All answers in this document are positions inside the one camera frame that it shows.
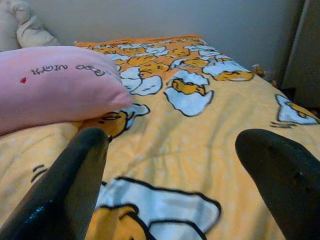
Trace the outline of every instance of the wall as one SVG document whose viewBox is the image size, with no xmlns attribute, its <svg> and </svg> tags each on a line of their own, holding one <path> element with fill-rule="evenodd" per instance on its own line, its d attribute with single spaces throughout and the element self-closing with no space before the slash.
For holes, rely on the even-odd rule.
<svg viewBox="0 0 320 240">
<path fill-rule="evenodd" d="M 307 0 L 283 88 L 295 88 L 294 101 L 320 108 L 320 1 Z"/>
<path fill-rule="evenodd" d="M 27 0 L 64 44 L 202 35 L 269 79 L 284 73 L 304 0 Z"/>
</svg>

